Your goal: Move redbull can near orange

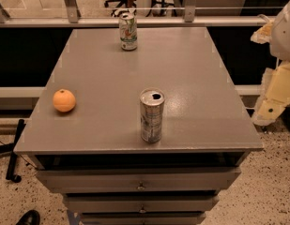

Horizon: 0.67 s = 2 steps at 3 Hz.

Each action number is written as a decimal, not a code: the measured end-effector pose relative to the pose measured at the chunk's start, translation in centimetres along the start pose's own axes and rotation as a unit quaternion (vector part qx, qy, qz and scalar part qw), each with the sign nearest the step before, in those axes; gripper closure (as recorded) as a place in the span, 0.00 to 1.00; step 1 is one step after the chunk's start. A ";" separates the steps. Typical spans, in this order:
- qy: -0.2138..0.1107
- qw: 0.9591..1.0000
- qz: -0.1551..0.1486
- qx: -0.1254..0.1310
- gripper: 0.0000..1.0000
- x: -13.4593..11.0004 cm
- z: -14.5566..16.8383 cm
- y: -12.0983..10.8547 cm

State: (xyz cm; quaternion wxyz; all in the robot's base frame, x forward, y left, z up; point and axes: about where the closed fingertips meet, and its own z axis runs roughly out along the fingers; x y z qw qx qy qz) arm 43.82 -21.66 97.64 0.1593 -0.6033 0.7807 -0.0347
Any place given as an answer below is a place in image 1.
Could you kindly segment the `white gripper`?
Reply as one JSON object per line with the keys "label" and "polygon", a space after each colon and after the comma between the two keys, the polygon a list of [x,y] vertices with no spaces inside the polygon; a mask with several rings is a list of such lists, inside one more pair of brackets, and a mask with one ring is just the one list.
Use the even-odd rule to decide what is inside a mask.
{"label": "white gripper", "polygon": [[[269,43],[273,22],[268,22],[251,36],[251,41],[258,44]],[[273,71],[266,98],[257,99],[252,115],[252,122],[260,127],[274,123],[290,104],[290,62],[282,61]]]}

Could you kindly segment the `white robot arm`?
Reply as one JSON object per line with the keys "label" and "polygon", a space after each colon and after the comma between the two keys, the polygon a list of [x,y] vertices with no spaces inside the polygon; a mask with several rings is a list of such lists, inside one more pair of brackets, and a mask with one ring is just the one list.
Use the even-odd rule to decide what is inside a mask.
{"label": "white robot arm", "polygon": [[277,64],[265,70],[254,106],[252,121],[261,127],[274,123],[290,105],[290,1],[273,21],[266,15],[263,18],[267,23],[252,34],[251,41],[268,43]]}

